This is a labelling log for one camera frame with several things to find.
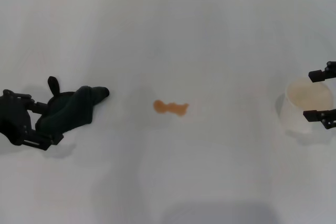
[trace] dark green towel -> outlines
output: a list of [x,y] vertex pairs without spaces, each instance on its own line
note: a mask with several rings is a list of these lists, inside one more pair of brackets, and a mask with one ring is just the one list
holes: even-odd
[[83,86],[76,92],[60,93],[55,77],[49,77],[48,83],[54,97],[48,102],[48,110],[37,121],[35,128],[50,135],[61,135],[91,123],[93,106],[110,94],[107,88],[88,86]]

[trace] black robotic claw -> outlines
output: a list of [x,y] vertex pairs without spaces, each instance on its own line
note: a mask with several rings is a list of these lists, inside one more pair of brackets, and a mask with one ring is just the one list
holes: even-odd
[[[0,132],[14,145],[28,145],[46,150],[57,145],[67,131],[90,124],[93,107],[109,96],[105,87],[82,86],[75,92],[60,92],[55,77],[48,78],[54,95],[48,104],[36,102],[29,94],[16,94],[4,90],[0,97]],[[27,110],[41,114],[32,129]]]
[[325,111],[309,110],[304,111],[303,115],[308,122],[321,122],[327,130],[336,127],[336,109]]
[[[320,82],[326,79],[336,78],[336,61],[328,61],[324,71],[311,71],[308,76],[312,82]],[[321,122],[326,129],[336,127],[336,109],[325,111],[304,111],[303,115],[308,122]]]
[[325,81],[326,79],[336,78],[336,61],[328,61],[324,71],[311,71],[308,76],[312,82],[320,82]]
[[4,90],[0,97],[0,132],[14,145],[27,145],[46,150],[51,144],[57,145],[63,135],[52,136],[32,129],[27,110],[43,114],[47,105],[32,99],[29,94],[17,94]]

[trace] orange stain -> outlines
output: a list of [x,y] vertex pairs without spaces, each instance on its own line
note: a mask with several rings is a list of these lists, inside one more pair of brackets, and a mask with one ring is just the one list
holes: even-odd
[[153,106],[154,106],[155,111],[159,114],[164,114],[168,111],[168,112],[174,113],[178,116],[184,116],[185,113],[187,113],[187,108],[188,108],[189,104],[185,103],[183,105],[178,105],[175,102],[165,104],[161,100],[156,100],[153,103]]

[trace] white cup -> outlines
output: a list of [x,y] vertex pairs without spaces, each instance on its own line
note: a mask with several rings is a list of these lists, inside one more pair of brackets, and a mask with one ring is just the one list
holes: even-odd
[[313,83],[308,77],[302,77],[287,86],[280,121],[285,131],[310,134],[313,125],[314,129],[324,127],[321,122],[308,122],[303,112],[331,109],[333,109],[333,95],[330,89],[322,82]]

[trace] white tabletop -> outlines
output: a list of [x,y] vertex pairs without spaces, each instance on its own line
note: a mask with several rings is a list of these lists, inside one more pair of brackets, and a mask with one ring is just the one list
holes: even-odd
[[0,222],[334,223],[336,140],[278,107],[335,41],[336,0],[0,0],[1,89],[112,91],[46,152],[1,136]]

